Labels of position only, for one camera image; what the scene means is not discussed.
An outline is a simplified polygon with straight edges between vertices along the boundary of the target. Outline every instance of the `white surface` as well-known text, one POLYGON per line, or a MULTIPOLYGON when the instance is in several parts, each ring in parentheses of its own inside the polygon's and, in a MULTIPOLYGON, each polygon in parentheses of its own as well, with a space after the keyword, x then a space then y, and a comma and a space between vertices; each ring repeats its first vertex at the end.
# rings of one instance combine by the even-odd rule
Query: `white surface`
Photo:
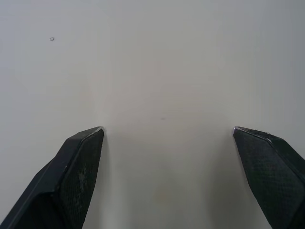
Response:
POLYGON ((0 220, 67 137, 103 125, 85 229, 270 228, 231 129, 268 131, 305 156, 304 10, 1 1, 0 220))

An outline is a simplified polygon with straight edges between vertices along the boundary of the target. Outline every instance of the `white wall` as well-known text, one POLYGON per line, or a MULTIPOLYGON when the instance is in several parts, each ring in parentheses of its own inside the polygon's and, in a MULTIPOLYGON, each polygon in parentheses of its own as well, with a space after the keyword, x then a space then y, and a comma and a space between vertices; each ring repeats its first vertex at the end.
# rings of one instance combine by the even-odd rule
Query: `white wall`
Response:
POLYGON ((270 228, 230 134, 268 131, 305 157, 304 10, 302 0, 3 0, 0 220, 67 137, 103 125, 84 228, 270 228))

